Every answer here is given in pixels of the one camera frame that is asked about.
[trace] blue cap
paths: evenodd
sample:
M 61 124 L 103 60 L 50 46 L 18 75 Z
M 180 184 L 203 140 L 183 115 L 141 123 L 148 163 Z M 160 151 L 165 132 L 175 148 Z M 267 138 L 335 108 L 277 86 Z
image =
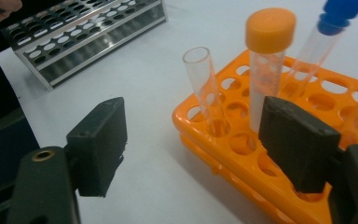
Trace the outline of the blue cap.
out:
M 324 35 L 337 35 L 350 25 L 358 14 L 358 0 L 328 0 L 324 5 L 318 29 Z

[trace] centrifuge tube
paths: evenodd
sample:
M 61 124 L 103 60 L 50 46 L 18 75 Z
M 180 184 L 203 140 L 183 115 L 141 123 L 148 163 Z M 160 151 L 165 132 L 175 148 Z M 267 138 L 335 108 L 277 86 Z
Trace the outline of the centrifuge tube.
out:
M 296 16 L 283 8 L 266 8 L 246 22 L 246 46 L 250 61 L 250 128 L 258 133 L 264 98 L 280 88 L 285 50 L 293 40 Z

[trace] orange cap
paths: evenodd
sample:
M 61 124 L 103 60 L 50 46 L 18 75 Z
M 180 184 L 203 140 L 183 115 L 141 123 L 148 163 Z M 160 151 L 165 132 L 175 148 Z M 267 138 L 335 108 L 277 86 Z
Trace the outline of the orange cap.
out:
M 270 54 L 287 49 L 293 40 L 296 16 L 278 7 L 252 14 L 246 22 L 246 46 L 256 53 Z

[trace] gray test tube rack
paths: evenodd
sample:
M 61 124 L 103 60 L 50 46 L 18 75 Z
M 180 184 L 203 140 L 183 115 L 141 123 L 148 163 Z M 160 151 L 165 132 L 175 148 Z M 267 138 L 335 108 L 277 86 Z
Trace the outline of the gray test tube rack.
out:
M 67 0 L 2 30 L 49 89 L 167 20 L 163 0 Z

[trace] clamp jaw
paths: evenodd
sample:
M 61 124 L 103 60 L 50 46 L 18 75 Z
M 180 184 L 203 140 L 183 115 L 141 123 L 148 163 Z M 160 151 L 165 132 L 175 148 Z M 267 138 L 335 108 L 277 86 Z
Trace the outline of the clamp jaw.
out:
M 328 182 L 333 223 L 358 223 L 358 145 L 338 148 L 340 134 L 299 106 L 266 97 L 259 139 L 294 188 L 320 193 Z
M 65 148 L 44 147 L 22 158 L 14 186 L 0 190 L 0 223 L 80 223 L 75 190 L 105 197 L 123 162 L 124 99 L 97 105 L 66 138 Z

